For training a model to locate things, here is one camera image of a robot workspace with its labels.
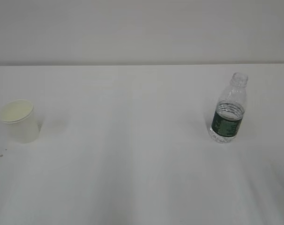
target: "white wall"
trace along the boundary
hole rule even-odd
[[[0,0],[0,64],[284,62],[284,0]]]

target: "water bottle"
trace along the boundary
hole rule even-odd
[[[218,100],[209,129],[209,135],[218,143],[231,142],[237,135],[245,113],[247,81],[246,74],[235,73]]]

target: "water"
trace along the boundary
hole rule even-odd
[[[222,119],[230,120],[233,122],[241,120],[243,118],[244,112],[244,108],[237,102],[233,101],[221,101],[216,106],[216,113]],[[209,135],[218,143],[228,143],[236,137],[236,135],[231,137],[220,136],[212,129],[212,127],[210,127],[209,129]]]

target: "bottle label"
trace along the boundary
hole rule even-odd
[[[227,120],[215,112],[212,129],[223,137],[234,137],[237,135],[242,119]]]

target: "clear plastic bottle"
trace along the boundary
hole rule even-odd
[[[246,74],[235,73],[218,100],[209,129],[209,135],[218,143],[231,142],[237,135],[246,108],[247,81]]]

